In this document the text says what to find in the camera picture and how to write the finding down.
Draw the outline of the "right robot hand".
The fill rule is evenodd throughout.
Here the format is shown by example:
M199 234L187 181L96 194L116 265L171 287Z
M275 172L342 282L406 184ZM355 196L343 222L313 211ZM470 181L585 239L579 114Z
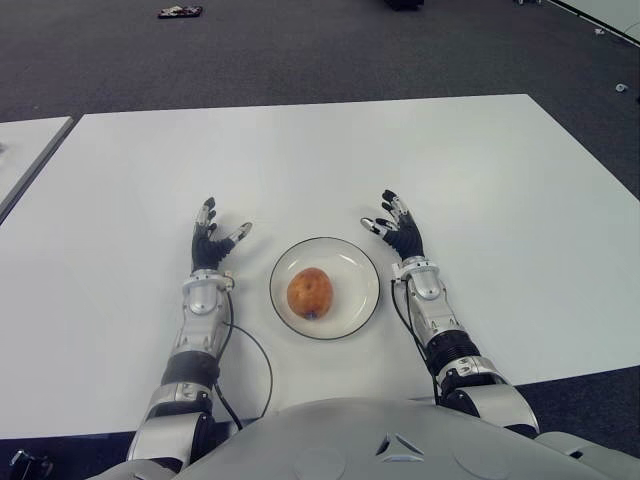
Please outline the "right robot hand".
M382 193L382 208L389 213L391 220L363 217L360 224L369 232L379 236L397 252L402 260L412 257L424 257L422 236L415 220L404 201L393 191L386 189Z

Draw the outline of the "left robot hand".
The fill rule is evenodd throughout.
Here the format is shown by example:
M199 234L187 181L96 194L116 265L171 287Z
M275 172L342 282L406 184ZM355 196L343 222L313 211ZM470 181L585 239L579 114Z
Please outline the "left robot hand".
M224 238L216 238L216 202L209 197L200 207L194 223L191 241L192 271L217 270L224 258L251 231L252 223L245 222Z

